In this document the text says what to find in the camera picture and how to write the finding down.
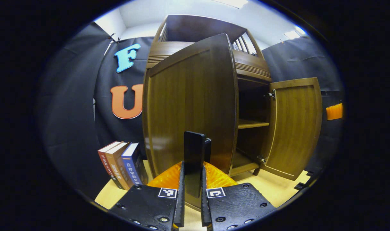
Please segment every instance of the open cabinet door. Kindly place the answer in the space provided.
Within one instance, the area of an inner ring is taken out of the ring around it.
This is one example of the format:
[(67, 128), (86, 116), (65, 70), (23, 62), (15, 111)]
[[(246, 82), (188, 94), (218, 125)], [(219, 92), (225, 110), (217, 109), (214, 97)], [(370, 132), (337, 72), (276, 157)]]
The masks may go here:
[(237, 92), (234, 58), (224, 33), (147, 70), (142, 124), (153, 177), (183, 160), (184, 131), (210, 138), (210, 163), (229, 172), (238, 132)]
[(317, 78), (271, 83), (268, 144), (261, 168), (296, 180), (314, 152), (321, 129), (322, 98)]

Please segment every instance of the cabinet shelf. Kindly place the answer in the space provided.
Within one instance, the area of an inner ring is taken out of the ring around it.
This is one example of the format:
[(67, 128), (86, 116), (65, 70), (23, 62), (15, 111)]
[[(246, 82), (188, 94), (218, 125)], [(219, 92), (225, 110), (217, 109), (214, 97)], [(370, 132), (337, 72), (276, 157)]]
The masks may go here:
[(253, 120), (239, 119), (238, 129), (252, 128), (252, 127), (265, 127), (269, 126), (269, 123), (258, 122)]
[(253, 162), (250, 158), (236, 150), (233, 155), (233, 166), (230, 176), (235, 176), (257, 168), (259, 168), (257, 163)]

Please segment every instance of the floor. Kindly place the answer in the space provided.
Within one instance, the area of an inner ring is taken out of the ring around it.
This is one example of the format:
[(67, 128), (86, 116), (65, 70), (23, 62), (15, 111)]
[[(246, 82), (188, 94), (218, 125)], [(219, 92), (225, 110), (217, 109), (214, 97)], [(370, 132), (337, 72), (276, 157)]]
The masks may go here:
[[(144, 160), (144, 166), (146, 169), (149, 169), (148, 161)], [(308, 173), (306, 171), (302, 171), (295, 181), (285, 179), (264, 170), (261, 170), (257, 176), (252, 175), (252, 172), (249, 171), (233, 176), (232, 179), (239, 184), (252, 184), (275, 207), (279, 207), (298, 192), (294, 187), (299, 182), (306, 183), (310, 178), (306, 175)], [(114, 182), (110, 180), (98, 194), (95, 202), (106, 209), (110, 209), (125, 193), (125, 190), (117, 188)], [(189, 206), (185, 206), (185, 227), (179, 228), (179, 230), (199, 231), (206, 229), (206, 227), (202, 227), (201, 225), (201, 213)]]

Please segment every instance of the orange letter u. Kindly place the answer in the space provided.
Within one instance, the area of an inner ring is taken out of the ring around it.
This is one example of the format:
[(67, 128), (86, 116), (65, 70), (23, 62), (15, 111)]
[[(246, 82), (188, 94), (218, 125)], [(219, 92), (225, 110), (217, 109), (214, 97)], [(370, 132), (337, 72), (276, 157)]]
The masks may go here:
[(111, 88), (113, 94), (112, 108), (113, 114), (120, 119), (133, 119), (139, 116), (142, 112), (142, 90), (144, 85), (137, 84), (132, 86), (132, 90), (135, 91), (134, 107), (131, 110), (127, 110), (123, 107), (124, 93), (128, 90), (127, 86), (116, 86)]

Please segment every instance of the orange book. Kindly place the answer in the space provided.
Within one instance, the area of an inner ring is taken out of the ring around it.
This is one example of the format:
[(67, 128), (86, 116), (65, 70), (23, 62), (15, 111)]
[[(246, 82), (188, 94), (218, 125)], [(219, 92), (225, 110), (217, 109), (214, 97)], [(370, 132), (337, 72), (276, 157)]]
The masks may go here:
[(132, 181), (128, 177), (128, 174), (123, 166), (121, 159), (121, 155), (128, 147), (128, 145), (129, 142), (122, 142), (114, 148), (109, 149), (105, 153), (115, 177), (122, 185), (124, 190), (128, 190), (133, 185)]
[(98, 155), (99, 155), (99, 158), (101, 159), (102, 164), (105, 167), (105, 170), (107, 170), (108, 175), (110, 175), (111, 179), (114, 181), (116, 186), (119, 187), (120, 189), (123, 189), (122, 185), (119, 183), (117, 177), (113, 173), (113, 170), (112, 170), (112, 168), (108, 162), (107, 156), (105, 154), (106, 151), (108, 151), (111, 148), (114, 148), (115, 146), (119, 145), (120, 143), (121, 142), (117, 142), (117, 141), (110, 143), (109, 145), (98, 150)]

